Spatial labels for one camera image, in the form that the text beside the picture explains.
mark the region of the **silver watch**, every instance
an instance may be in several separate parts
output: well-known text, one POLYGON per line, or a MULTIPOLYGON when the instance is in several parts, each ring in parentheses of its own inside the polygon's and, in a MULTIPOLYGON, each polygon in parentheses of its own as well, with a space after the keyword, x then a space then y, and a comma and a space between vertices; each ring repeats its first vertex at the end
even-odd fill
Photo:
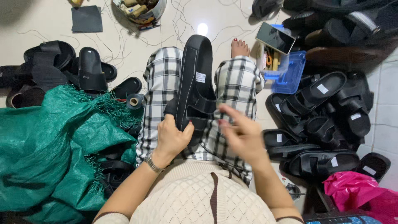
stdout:
POLYGON ((157 167, 152 161, 152 152, 144 160, 155 173, 162 173, 164 169, 157 167))

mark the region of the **black and white plaid pants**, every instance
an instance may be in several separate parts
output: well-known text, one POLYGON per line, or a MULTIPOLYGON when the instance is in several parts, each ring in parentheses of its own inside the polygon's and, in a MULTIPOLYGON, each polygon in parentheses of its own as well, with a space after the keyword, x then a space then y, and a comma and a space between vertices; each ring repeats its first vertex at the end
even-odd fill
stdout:
MULTIPOLYGON (((139 166, 146 155, 156 148, 158 123, 164 119, 163 111, 169 100, 177 96, 183 51, 176 47, 164 47, 153 53, 147 63, 144 79, 148 92, 144 100, 144 117, 136 145, 139 166)), ((217 104, 225 103, 251 118, 256 118, 256 94, 264 87, 264 78, 255 63, 246 56, 223 61, 215 73, 214 82, 217 104)), ((185 148, 176 159, 215 161, 249 184, 252 167, 228 148, 218 126, 218 120, 232 122, 218 110, 209 120, 202 141, 195 147, 185 148)))

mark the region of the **woman's left hand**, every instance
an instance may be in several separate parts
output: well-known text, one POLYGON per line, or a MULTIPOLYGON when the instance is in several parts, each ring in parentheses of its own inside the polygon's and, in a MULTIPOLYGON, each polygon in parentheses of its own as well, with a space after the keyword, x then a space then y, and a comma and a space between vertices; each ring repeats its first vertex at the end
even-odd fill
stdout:
POLYGON ((158 146, 152 153, 152 161, 159 168, 166 168, 191 141, 195 127, 189 122, 184 132, 176 128, 174 116, 166 114, 158 124, 158 146))

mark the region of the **smartphone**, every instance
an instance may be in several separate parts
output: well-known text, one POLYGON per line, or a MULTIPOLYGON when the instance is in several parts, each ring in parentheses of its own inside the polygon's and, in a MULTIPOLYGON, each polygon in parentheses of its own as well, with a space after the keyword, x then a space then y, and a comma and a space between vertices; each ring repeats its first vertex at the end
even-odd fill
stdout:
POLYGON ((279 31, 265 22, 258 30, 256 39, 284 55, 290 52, 296 41, 294 37, 279 31))

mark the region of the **bare foot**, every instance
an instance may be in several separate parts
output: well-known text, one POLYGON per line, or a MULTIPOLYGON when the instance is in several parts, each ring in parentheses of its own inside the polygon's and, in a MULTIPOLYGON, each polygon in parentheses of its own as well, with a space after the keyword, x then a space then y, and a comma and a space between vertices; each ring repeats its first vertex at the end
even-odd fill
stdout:
POLYGON ((238 39, 233 39, 232 40, 232 44, 231 44, 231 57, 234 58, 236 56, 239 55, 243 55, 243 56, 249 56, 250 54, 250 48, 248 47, 247 44, 245 44, 245 42, 242 42, 242 40, 238 39))

